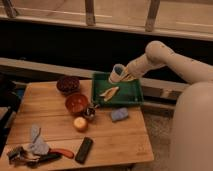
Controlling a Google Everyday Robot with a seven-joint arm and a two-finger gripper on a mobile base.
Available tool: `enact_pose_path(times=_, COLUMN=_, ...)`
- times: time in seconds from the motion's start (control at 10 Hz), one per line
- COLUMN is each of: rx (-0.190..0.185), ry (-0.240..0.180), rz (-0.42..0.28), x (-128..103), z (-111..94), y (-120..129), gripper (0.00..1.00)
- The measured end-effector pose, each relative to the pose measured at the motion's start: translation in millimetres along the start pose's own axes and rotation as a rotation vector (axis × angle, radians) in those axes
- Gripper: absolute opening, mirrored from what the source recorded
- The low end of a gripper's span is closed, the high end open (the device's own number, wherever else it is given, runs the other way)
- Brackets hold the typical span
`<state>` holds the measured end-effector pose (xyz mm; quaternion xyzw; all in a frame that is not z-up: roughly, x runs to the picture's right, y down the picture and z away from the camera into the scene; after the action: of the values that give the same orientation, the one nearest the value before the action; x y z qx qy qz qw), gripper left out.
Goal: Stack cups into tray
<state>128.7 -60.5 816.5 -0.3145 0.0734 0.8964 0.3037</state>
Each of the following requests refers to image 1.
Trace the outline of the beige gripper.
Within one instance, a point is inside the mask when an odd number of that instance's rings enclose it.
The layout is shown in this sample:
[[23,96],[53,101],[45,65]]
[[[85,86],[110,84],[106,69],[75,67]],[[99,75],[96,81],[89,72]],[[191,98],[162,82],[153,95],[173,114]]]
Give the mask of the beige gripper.
[[135,77],[128,71],[127,67],[123,67],[121,72],[121,81],[122,82],[130,82],[135,80]]

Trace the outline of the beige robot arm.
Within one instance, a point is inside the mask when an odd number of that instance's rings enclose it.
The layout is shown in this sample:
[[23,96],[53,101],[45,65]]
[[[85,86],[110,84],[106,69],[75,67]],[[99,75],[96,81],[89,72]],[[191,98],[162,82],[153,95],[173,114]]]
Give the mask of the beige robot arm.
[[213,66],[151,41],[126,70],[139,78],[164,66],[189,83],[173,115],[169,171],[213,171]]

